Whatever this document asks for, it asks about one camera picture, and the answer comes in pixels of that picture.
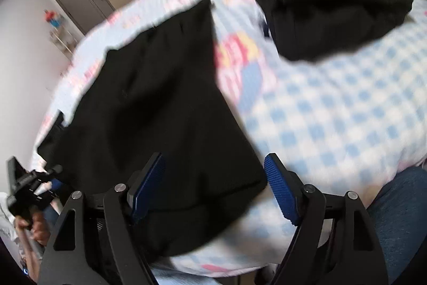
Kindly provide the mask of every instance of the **person's hand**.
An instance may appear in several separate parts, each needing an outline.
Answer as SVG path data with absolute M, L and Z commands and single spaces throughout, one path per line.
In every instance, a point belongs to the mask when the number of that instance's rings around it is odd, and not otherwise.
M 15 219 L 15 226 L 17 229 L 24 230 L 29 226 L 29 223 L 22 217 L 17 216 Z M 44 247 L 47 245 L 50 232 L 42 212 L 35 212 L 33 214 L 33 228 L 31 229 L 31 234 L 32 239 L 34 239 L 36 242 L 43 245 Z

